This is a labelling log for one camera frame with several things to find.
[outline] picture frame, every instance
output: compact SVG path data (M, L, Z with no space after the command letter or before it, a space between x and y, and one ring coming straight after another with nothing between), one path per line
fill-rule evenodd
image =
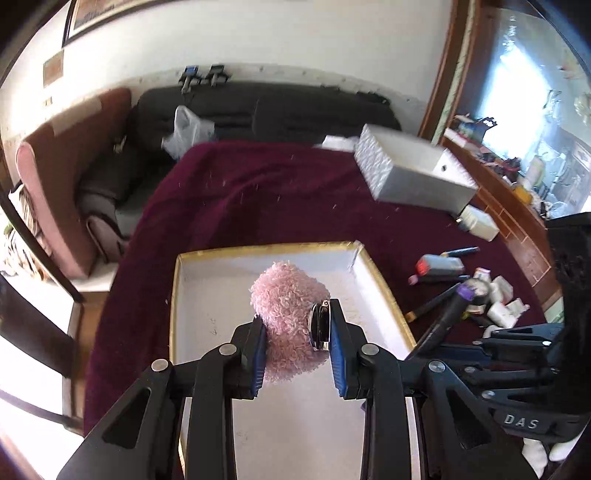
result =
M72 0L61 46L124 15L171 1L174 0Z

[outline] metal screw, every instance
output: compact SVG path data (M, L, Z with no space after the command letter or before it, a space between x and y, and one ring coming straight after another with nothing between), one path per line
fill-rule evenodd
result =
M238 350L236 348L236 345L232 344L232 343L224 343L220 349L219 352L222 355L228 356L228 355L233 355L236 353L236 350Z
M445 370L445 364L439 360L433 360L432 362L429 362L429 370L436 374L440 374Z
M152 370L155 372L163 372L168 367L168 360L164 358L159 358L158 360L154 360L152 362Z
M376 355L379 352L379 348L373 343L366 343L361 347L361 352L365 355Z

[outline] black sofa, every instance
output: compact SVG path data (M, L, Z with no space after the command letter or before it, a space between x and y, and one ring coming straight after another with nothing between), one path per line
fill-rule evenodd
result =
M77 187L80 215L106 261L124 254L144 205L175 165L161 142L179 105L213 121L219 140L314 145L326 135L358 136L365 124L400 130L389 102L374 93L253 82L148 90L129 113L122 148L100 155Z

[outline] pink plush ball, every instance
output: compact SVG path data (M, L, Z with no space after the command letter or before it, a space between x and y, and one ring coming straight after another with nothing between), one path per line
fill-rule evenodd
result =
M313 303L329 298L322 283L289 262L274 263L254 282L251 304L267 327L266 381L290 380L328 358L310 345L308 315Z

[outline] burgundy carpet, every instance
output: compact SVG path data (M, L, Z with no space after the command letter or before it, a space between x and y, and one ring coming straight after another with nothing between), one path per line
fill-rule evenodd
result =
M178 254L352 240L365 244L403 312L445 289L408 285L423 254L477 245L481 252L464 259L468 272L490 268L514 286L515 296L531 305L518 325L544 320L529 282L501 238L480 240L438 210L375 202L352 154L291 144L198 145L154 193L119 266L90 359L85 432L154 359L168 358ZM414 322L415 337L436 316L433 312ZM469 343L481 336L478 327L463 322L447 341Z

